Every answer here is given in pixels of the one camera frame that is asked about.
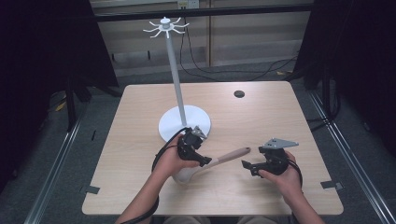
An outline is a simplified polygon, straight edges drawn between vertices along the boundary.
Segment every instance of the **wire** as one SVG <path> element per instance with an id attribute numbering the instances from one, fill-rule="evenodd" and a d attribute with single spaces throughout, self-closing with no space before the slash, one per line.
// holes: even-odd
<path id="1" fill-rule="evenodd" d="M 184 31 L 184 34 L 183 34 L 183 36 L 181 37 L 181 46 L 180 46 L 180 52 L 179 52 L 179 63 L 180 63 L 181 68 L 182 68 L 187 74 L 189 74 L 189 75 L 191 75 L 191 76 L 195 76 L 195 77 L 203 77 L 203 78 L 207 78 L 207 79 L 210 79 L 210 80 L 213 80 L 213 81 L 217 81 L 217 82 L 224 82 L 224 80 L 218 80 L 218 79 L 215 79 L 215 78 L 213 78 L 213 77 L 206 77 L 206 76 L 202 76 L 202 75 L 192 74 L 192 73 L 190 73 L 190 72 L 183 66 L 183 62 L 182 62 L 182 50 L 183 50 L 183 46 L 184 46 L 184 35 L 185 35 L 185 34 L 187 34 L 187 38 L 188 38 L 188 40 L 189 40 L 190 56 L 191 56 L 191 59 L 192 59 L 192 62 L 193 62 L 193 64 L 194 64 L 194 66 L 195 66 L 199 71 L 204 72 L 204 73 L 208 73 L 208 74 L 223 74 L 223 73 L 250 73 L 250 74 L 258 74 L 258 73 L 259 73 L 259 74 L 261 74 L 261 75 L 259 75 L 259 76 L 257 76 L 257 77 L 254 77 L 253 79 L 247 80 L 247 81 L 254 81 L 254 80 L 256 80 L 256 79 L 258 79 L 258 78 L 260 78 L 260 77 L 265 76 L 265 75 L 268 74 L 269 72 L 274 72 L 274 71 L 276 71 L 276 70 L 278 70 L 278 69 L 280 69 L 280 68 L 286 66 L 286 65 L 289 64 L 290 62 L 295 61 L 296 58 L 297 58 L 297 56 L 294 56 L 294 57 L 292 57 L 291 59 L 284 59 L 284 60 L 279 60 L 279 61 L 273 62 L 273 63 L 270 65 L 270 67 L 269 67 L 265 72 L 263 72 L 263 71 L 242 71 L 242 70 L 207 71 L 207 70 L 205 70 L 205 69 L 203 69 L 203 68 L 200 68 L 200 67 L 198 66 L 198 64 L 196 63 L 196 61 L 194 60 L 194 57 L 193 57 L 193 54 L 192 54 L 192 47 L 191 47 L 191 39 L 190 39 L 189 27 L 188 27 L 188 26 L 184 27 L 184 30 L 183 30 L 183 31 Z M 279 66 L 278 68 L 271 69 L 276 63 L 280 63 L 280 62 L 285 62 L 285 63 L 282 64 L 281 66 Z"/>
<path id="2" fill-rule="evenodd" d="M 152 207 L 147 211 L 147 213 L 143 214 L 140 217 L 136 217 L 134 219 L 122 222 L 121 224 L 135 224 L 135 223 L 139 223 L 143 220 L 145 220 L 146 218 L 150 217 L 152 214 L 155 213 L 155 211 L 157 211 L 158 208 L 158 204 L 160 203 L 160 197 L 157 197 L 157 200 L 155 201 L 154 205 L 152 205 Z"/>
<path id="3" fill-rule="evenodd" d="M 158 160 L 160 159 L 160 157 L 163 155 L 163 153 L 166 151 L 166 149 L 173 147 L 173 146 L 169 146 L 169 144 L 177 137 L 178 134 L 188 130 L 189 128 L 182 128 L 179 131 L 177 131 L 177 133 L 175 133 L 167 142 L 166 144 L 163 146 L 163 148 L 160 149 L 160 151 L 158 152 L 157 155 L 155 155 L 155 159 L 154 162 L 152 163 L 152 167 L 151 167 L 151 172 L 154 170 L 155 166 L 157 165 Z"/>
<path id="4" fill-rule="evenodd" d="M 326 125 L 328 125 L 330 122 L 332 122 L 333 120 L 335 120 L 335 118 L 337 117 L 338 113 L 340 112 L 341 109 L 341 97 L 340 94 L 338 92 L 337 89 L 335 89 L 334 91 L 334 101 L 333 101 L 333 111 L 330 115 L 328 115 L 328 117 L 325 118 L 318 118 L 318 119 L 307 119 L 307 122 L 315 122 L 315 121 L 323 121 L 323 123 L 319 124 L 318 126 L 311 128 L 311 132 L 314 132 Z"/>
<path id="5" fill-rule="evenodd" d="M 301 173 L 300 167 L 297 165 L 295 161 L 292 161 L 291 159 L 288 159 L 288 162 L 289 165 L 297 171 L 298 176 L 300 177 L 300 185 L 301 187 L 303 187 L 303 174 Z"/>

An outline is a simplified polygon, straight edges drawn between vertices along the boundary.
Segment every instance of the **white pole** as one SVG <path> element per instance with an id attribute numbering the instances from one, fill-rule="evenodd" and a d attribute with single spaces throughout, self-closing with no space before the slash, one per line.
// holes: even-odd
<path id="1" fill-rule="evenodd" d="M 184 111 L 184 104 L 183 104 L 183 97 L 181 96 L 181 88 L 180 88 L 180 80 L 178 79 L 178 71 L 177 71 L 177 64 L 176 64 L 176 57 L 172 43 L 172 36 L 169 33 L 165 33 L 166 39 L 166 48 L 168 50 L 168 58 L 169 64 L 171 65 L 172 70 L 172 78 L 175 85 L 176 97 L 177 97 L 177 104 L 178 110 L 180 112 L 181 124 L 183 127 L 187 126 L 186 121 L 186 113 Z"/>

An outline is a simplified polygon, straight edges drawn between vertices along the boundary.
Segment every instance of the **person's left hand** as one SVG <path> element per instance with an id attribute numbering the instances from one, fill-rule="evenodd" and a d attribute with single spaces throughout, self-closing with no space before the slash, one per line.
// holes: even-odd
<path id="1" fill-rule="evenodd" d="M 199 166 L 198 161 L 183 161 L 177 154 L 177 141 L 183 134 L 179 134 L 175 139 L 169 143 L 168 149 L 157 162 L 153 172 L 161 172 L 163 175 L 169 177 L 177 174 L 182 168 Z"/>

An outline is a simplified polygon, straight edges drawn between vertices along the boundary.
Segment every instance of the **table surface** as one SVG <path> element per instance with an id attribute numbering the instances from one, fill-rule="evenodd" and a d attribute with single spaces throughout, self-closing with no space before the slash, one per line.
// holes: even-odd
<path id="1" fill-rule="evenodd" d="M 282 216 L 290 209 L 268 180 L 251 176 L 241 160 L 264 162 L 258 147 L 271 138 L 295 141 L 288 147 L 303 173 L 303 191 L 320 215 L 338 215 L 343 205 L 334 188 L 304 114 L 289 82 L 222 82 L 181 84 L 185 105 L 202 108 L 211 130 L 198 152 L 217 158 L 241 147 L 247 155 L 195 175 L 187 185 L 169 178 L 160 193 L 154 215 L 176 216 Z M 237 98 L 235 91 L 245 97 Z M 173 84 L 126 87 L 111 125 L 82 211 L 87 215 L 120 214 L 147 180 L 154 155 L 164 145 L 158 124 L 177 106 Z"/>

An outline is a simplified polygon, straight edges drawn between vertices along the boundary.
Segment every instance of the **metal bracket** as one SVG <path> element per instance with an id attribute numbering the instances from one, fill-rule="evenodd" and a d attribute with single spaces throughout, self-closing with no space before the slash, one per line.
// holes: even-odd
<path id="1" fill-rule="evenodd" d="M 204 134 L 204 132 L 202 132 L 202 130 L 198 126 L 195 126 L 195 128 L 191 131 L 191 133 L 195 136 L 200 137 L 200 138 L 204 138 L 204 139 L 207 138 L 206 135 Z"/>
<path id="2" fill-rule="evenodd" d="M 266 142 L 264 145 L 262 145 L 262 148 L 264 149 L 279 149 L 279 148 L 284 148 L 284 147 L 296 147 L 299 144 L 297 142 L 291 142 L 279 138 L 272 138 L 268 142 Z"/>

